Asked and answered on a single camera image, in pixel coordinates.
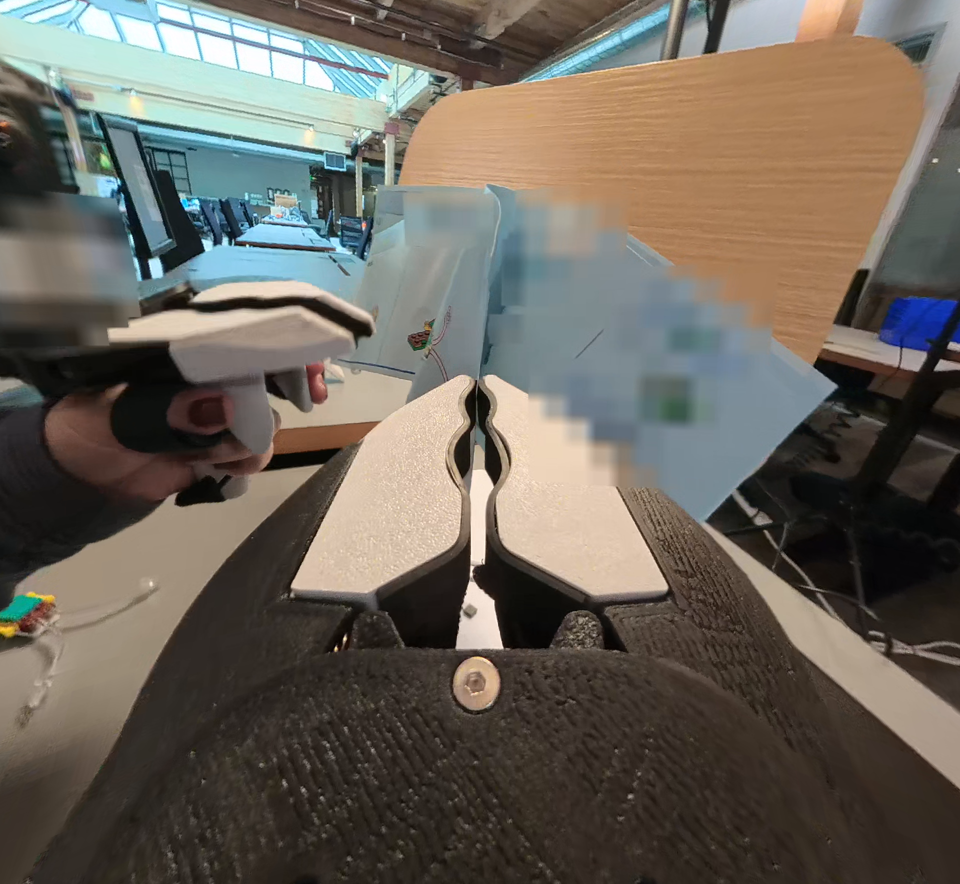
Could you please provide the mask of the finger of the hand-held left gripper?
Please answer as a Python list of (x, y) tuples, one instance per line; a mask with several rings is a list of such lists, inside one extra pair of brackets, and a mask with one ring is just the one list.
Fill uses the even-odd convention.
[(175, 310), (218, 313), (286, 307), (308, 310), (353, 335), (376, 333), (376, 321), (371, 313), (335, 293), (300, 281), (227, 282), (203, 290), (178, 283), (140, 299), (143, 316)]
[(375, 320), (368, 313), (348, 307), (345, 323), (338, 323), (330, 311), (304, 306), (169, 311), (109, 328), (107, 339), (112, 348), (165, 345), (190, 383), (231, 382), (341, 357), (374, 335)]

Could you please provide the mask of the light blue instruction booklet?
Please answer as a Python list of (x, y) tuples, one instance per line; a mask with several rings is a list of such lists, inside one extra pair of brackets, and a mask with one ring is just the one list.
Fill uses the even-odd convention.
[(556, 194), (384, 188), (354, 370), (526, 394), (539, 483), (654, 487), (704, 520), (834, 393), (715, 275)]

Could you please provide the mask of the black office chair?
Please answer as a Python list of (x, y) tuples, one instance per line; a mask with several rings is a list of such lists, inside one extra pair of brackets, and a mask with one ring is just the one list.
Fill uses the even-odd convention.
[(173, 246), (160, 256), (165, 273), (174, 271), (205, 252), (203, 238), (189, 217), (178, 193), (171, 173), (155, 170), (154, 180)]

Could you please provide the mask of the skylight windows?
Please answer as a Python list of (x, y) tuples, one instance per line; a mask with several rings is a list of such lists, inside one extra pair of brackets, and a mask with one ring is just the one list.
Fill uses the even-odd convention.
[(171, 0), (1, 0), (3, 16), (289, 84), (387, 102), (393, 64)]

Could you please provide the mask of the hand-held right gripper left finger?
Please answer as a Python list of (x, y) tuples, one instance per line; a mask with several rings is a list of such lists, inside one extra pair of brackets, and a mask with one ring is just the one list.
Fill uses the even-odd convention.
[(297, 599), (372, 608), (470, 548), (476, 379), (460, 375), (364, 438), (304, 553)]

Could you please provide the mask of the side table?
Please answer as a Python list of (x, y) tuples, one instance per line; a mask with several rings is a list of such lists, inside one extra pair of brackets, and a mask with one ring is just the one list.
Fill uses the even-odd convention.
[(856, 501), (878, 497), (936, 404), (958, 391), (958, 347), (935, 338), (927, 352), (895, 347), (877, 334), (835, 325), (819, 360), (904, 382), (905, 392), (853, 478)]

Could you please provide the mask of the blue storage bin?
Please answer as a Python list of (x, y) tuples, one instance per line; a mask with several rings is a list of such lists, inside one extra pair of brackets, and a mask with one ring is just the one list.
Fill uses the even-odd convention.
[(897, 349), (928, 353), (958, 307), (958, 301), (933, 297), (895, 298), (882, 320), (878, 339)]

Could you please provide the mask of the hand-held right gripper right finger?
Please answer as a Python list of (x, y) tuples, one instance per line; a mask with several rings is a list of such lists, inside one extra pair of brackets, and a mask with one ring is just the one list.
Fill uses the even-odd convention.
[(545, 399), (498, 376), (478, 388), (486, 457), (499, 460), (486, 508), (495, 553), (588, 606), (666, 599), (666, 577), (585, 423), (550, 414)]

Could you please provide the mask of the small toy brick assembly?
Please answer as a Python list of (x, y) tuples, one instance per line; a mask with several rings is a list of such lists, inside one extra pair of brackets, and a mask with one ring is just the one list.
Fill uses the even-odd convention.
[(56, 596), (36, 592), (16, 594), (1, 608), (1, 638), (36, 638), (58, 620)]

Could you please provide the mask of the clear plastic bag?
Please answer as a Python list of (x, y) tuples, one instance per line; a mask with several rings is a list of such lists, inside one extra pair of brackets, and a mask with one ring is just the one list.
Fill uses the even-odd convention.
[(34, 638), (2, 639), (3, 643), (29, 642), (30, 648), (37, 651), (40, 660), (38, 675), (30, 686), (28, 696), (16, 713), (15, 723), (17, 728), (24, 730), (49, 697), (66, 650), (66, 636), (68, 634), (100, 626), (121, 614), (126, 614), (148, 601), (159, 591), (160, 587), (155, 579), (143, 578), (138, 590), (132, 595), (115, 602), (102, 603), (81, 610), (63, 611), (58, 598), (56, 598), (58, 620), (54, 626)]

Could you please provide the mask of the black computer monitor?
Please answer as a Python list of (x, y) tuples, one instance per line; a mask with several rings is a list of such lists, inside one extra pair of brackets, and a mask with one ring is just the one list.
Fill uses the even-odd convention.
[(133, 121), (102, 113), (94, 119), (120, 182), (139, 278), (151, 280), (151, 262), (175, 247), (154, 169)]

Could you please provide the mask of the person's left hand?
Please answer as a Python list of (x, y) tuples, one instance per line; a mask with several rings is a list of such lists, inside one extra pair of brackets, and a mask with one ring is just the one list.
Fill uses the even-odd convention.
[[(312, 401), (322, 405), (329, 395), (325, 363), (308, 365), (305, 376)], [(258, 455), (229, 434), (206, 451), (147, 455), (128, 450), (111, 426), (114, 401), (125, 389), (120, 385), (67, 395), (47, 411), (46, 445), (59, 466), (79, 482), (107, 494), (156, 503), (188, 488), (198, 467), (242, 479), (270, 463), (272, 445)], [(229, 429), (233, 412), (233, 403), (222, 392), (192, 386), (172, 399), (166, 422), (183, 433), (210, 436)]]

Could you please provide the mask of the long white table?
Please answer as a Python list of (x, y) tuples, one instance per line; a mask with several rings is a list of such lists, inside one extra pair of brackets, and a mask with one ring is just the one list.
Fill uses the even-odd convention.
[(312, 225), (292, 222), (261, 221), (237, 237), (234, 245), (326, 254), (339, 251), (336, 242), (330, 242)]

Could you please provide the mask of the grey desk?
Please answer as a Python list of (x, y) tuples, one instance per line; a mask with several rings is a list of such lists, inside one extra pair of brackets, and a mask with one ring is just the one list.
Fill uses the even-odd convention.
[[(40, 672), (29, 642), (2, 648), (2, 882), (21, 882), (86, 791), (188, 607), (241, 542), (305, 483), (309, 468), (270, 471), (222, 505), (166, 504), (114, 538), (41, 571), (29, 589), (64, 612), (113, 603), (144, 578), (160, 588), (100, 626), (66, 635), (54, 685), (30, 723), (18, 710)], [(958, 882), (958, 710), (718, 531), (714, 537), (773, 610), (789, 638), (882, 723), (893, 743), (867, 777), (904, 805), (896, 829), (935, 858), (932, 882)]]

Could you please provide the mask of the large wooden desk divider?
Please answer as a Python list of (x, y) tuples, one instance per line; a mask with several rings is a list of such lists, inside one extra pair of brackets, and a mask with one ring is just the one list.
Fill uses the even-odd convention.
[(470, 90), (415, 127), (403, 185), (565, 193), (819, 356), (925, 116), (893, 45), (834, 37)]

